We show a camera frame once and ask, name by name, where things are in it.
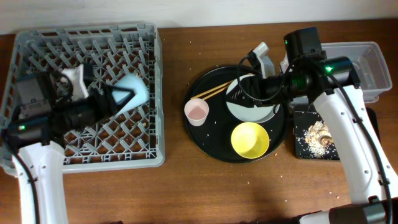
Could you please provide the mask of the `food scraps and rice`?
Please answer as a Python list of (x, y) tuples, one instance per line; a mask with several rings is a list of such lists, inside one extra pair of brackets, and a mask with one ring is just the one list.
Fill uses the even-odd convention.
[(329, 132), (327, 125), (322, 121), (316, 121), (305, 132), (305, 142), (308, 150), (315, 156), (324, 156), (334, 140)]

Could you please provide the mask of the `pink plastic cup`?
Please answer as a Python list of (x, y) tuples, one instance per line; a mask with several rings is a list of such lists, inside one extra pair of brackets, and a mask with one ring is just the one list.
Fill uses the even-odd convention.
[(183, 111), (192, 126), (201, 126), (205, 123), (210, 108), (205, 100), (195, 98), (185, 103)]

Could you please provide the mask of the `light blue plastic cup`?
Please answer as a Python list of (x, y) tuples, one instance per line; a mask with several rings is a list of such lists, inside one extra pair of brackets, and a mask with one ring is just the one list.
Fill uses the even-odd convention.
[[(115, 116), (119, 116), (129, 110), (133, 110), (140, 105), (143, 105), (149, 100), (149, 92), (144, 81), (135, 75), (126, 75), (120, 79), (114, 86), (120, 86), (128, 89), (134, 90), (134, 98), (122, 108), (118, 108)], [(121, 91), (114, 91), (112, 96), (117, 100), (121, 100), (122, 97), (126, 96), (127, 93)]]

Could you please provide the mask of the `white round plate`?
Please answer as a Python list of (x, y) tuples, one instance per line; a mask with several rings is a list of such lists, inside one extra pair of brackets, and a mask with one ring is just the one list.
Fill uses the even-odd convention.
[(273, 118), (280, 106), (247, 108), (235, 103), (226, 102), (229, 112), (243, 122), (263, 123)]

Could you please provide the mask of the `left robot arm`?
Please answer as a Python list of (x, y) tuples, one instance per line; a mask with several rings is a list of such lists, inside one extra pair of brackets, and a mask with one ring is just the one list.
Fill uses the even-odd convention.
[(13, 153), (19, 174), (23, 223), (68, 223), (63, 189), (64, 135), (127, 112), (149, 99), (146, 84), (125, 75), (103, 93), (88, 91), (83, 75), (66, 69), (60, 76), (71, 84), (71, 95), (56, 101), (52, 87), (36, 92), (44, 100), (25, 105), (28, 118), (12, 121), (2, 138)]

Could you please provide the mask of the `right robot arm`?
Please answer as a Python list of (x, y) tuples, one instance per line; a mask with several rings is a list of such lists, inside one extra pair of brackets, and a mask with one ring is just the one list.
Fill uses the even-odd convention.
[(226, 95), (247, 108), (274, 106), (305, 96), (326, 122), (348, 181), (350, 204), (299, 215), (294, 223), (392, 223), (397, 218), (397, 174), (369, 120), (363, 91), (348, 57), (328, 58), (314, 27), (284, 37), (288, 66), (237, 77)]

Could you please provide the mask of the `wooden chopstick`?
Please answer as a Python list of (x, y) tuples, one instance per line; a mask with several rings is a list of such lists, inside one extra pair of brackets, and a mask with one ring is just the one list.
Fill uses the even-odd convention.
[(213, 96), (215, 96), (215, 95), (217, 95), (217, 94), (219, 94), (219, 93), (221, 93), (221, 92), (223, 92), (223, 91), (225, 91), (225, 90), (227, 90), (227, 89), (228, 89), (227, 86), (224, 87), (224, 88), (220, 88), (219, 90), (217, 90), (217, 91), (211, 93), (210, 95), (204, 97), (203, 100), (207, 100), (207, 99), (209, 99), (209, 98), (211, 98), (211, 97), (213, 97)]
[(228, 82), (226, 82), (226, 83), (223, 83), (223, 84), (221, 84), (221, 85), (218, 85), (218, 86), (216, 86), (216, 87), (214, 87), (214, 88), (211, 88), (211, 89), (209, 89), (209, 90), (207, 90), (207, 91), (204, 91), (203, 93), (197, 94), (197, 95), (195, 95), (195, 96), (191, 96), (191, 97), (190, 97), (190, 100), (194, 100), (194, 99), (201, 99), (201, 100), (203, 100), (204, 97), (206, 97), (206, 96), (210, 95), (211, 93), (213, 93), (213, 92), (219, 90), (220, 88), (224, 88), (224, 87), (226, 87), (226, 86), (229, 88), (229, 86), (230, 86), (233, 82), (236, 82), (236, 81), (237, 81), (237, 79), (235, 78), (234, 80), (230, 80), (230, 81), (228, 81)]

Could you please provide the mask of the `yellow plastic bowl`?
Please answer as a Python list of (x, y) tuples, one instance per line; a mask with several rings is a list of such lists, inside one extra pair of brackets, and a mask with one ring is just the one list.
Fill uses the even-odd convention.
[(257, 159), (268, 151), (270, 137), (260, 124), (245, 122), (233, 129), (231, 145), (239, 156), (245, 159)]

